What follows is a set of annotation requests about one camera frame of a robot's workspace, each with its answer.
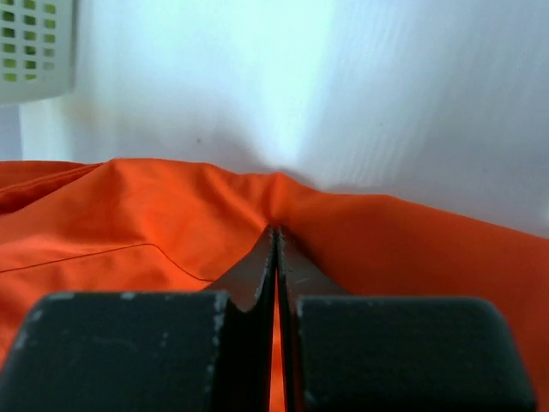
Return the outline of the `lime green shorts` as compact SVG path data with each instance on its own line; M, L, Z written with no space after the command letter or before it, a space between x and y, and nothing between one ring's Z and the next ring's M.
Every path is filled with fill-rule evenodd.
M55 68L58 6L53 1L1 2L1 79L37 81Z

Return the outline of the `white plastic basket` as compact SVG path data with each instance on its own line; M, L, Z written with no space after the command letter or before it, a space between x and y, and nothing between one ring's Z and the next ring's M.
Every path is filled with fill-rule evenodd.
M1 105L67 94L75 83L74 0L1 2Z

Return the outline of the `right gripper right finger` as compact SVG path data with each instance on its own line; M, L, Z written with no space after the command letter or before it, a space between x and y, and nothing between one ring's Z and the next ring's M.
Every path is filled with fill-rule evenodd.
M290 411L533 411L510 328L471 297L354 295L277 232Z

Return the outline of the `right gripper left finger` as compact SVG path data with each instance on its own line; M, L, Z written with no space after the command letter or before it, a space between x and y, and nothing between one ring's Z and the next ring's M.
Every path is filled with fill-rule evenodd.
M4 411L265 411L275 231L200 292L62 292L27 313Z

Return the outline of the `orange shorts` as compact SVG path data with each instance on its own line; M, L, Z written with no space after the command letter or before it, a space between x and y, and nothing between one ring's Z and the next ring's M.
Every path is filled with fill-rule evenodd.
M315 191L280 173L118 159L1 165L1 349L41 296L197 291L267 225L357 294L472 295L507 318L548 408L548 241L386 195Z

